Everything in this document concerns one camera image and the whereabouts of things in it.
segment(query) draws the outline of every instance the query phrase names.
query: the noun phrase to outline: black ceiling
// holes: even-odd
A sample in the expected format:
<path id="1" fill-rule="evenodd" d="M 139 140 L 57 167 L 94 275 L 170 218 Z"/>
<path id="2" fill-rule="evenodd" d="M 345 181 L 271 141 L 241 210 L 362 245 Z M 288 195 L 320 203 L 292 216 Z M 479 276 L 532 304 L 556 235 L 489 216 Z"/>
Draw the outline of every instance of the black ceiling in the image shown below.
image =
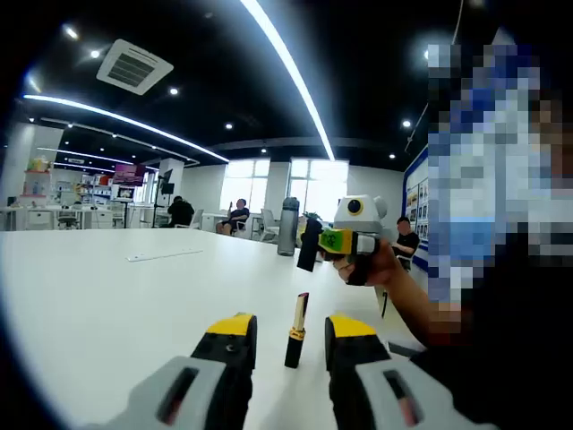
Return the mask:
<path id="1" fill-rule="evenodd" d="M 427 139 L 423 120 L 408 153 L 404 152 L 411 130 L 402 128 L 401 122 L 407 118 L 414 124 L 428 99 L 423 52 L 429 43 L 451 41 L 459 0 L 442 0 L 440 7 L 427 1 L 259 3 L 306 82 L 335 157 L 356 165 L 405 170 Z M 484 19 L 486 15 L 485 8 L 465 5 L 460 38 L 475 44 L 491 41 L 495 26 Z M 57 29 L 47 40 L 29 69 L 41 95 L 128 116 L 212 147 L 229 159 L 259 157 L 265 142 L 269 143 L 266 156 L 272 160 L 326 157 L 290 75 L 239 0 L 92 1 L 65 22 L 80 39 L 71 40 Z M 99 66 L 116 39 L 165 59 L 174 70 L 142 96 L 97 80 Z M 92 59 L 92 49 L 102 55 Z M 179 89 L 179 94 L 169 95 L 170 87 Z M 25 83 L 22 93 L 36 92 Z M 221 162 L 115 119 L 34 100 L 20 103 L 22 116 L 56 118 L 124 134 L 202 165 Z M 227 122 L 234 125 L 230 131 L 224 127 Z M 298 137 L 315 139 L 304 140 L 311 144 L 302 146 L 281 139 Z M 139 162 L 167 157 L 78 127 L 65 128 L 62 142 L 60 149 L 130 161 L 132 155 Z M 229 142 L 244 144 L 224 145 Z M 390 153 L 396 158 L 390 159 Z M 111 163 L 98 167 L 110 168 Z"/>

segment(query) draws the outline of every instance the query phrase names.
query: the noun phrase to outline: robot eye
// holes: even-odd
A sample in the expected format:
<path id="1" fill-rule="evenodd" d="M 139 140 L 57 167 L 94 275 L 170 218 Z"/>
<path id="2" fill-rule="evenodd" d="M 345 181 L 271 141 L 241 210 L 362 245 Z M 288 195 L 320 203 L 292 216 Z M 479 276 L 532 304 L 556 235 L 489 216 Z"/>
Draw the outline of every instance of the robot eye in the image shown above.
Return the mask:
<path id="1" fill-rule="evenodd" d="M 348 212 L 350 212 L 351 215 L 358 215 L 362 212 L 362 202 L 356 199 L 348 202 Z"/>

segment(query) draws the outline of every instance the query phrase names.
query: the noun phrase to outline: air conditioning vent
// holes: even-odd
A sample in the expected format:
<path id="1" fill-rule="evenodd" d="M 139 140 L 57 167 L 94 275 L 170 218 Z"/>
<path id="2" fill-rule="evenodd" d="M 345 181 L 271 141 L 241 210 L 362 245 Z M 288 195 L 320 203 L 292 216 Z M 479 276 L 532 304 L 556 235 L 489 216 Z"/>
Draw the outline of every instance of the air conditioning vent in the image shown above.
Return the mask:
<path id="1" fill-rule="evenodd" d="M 173 66 L 167 61 L 118 39 L 99 67 L 97 77 L 141 95 L 172 70 Z"/>

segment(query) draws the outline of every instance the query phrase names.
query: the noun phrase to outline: green label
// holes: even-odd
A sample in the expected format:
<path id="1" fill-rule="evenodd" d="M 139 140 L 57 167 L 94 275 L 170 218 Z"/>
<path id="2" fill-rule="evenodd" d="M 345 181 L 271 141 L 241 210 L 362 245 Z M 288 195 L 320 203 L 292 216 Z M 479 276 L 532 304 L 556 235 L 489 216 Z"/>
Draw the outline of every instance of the green label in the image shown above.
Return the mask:
<path id="1" fill-rule="evenodd" d="M 342 240 L 342 231 L 325 231 L 321 234 L 321 246 L 335 252 L 340 252 L 342 250 Z"/>

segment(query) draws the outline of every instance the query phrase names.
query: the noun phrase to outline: water bottle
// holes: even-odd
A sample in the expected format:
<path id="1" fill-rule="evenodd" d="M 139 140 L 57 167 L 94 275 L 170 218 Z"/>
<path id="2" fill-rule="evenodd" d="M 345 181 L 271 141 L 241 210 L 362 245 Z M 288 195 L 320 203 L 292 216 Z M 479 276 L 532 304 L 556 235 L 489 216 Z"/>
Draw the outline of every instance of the water bottle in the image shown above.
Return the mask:
<path id="1" fill-rule="evenodd" d="M 298 207 L 296 197 L 287 197 L 283 201 L 280 213 L 280 230 L 278 232 L 278 255 L 292 256 L 295 253 L 296 229 L 298 228 Z"/>

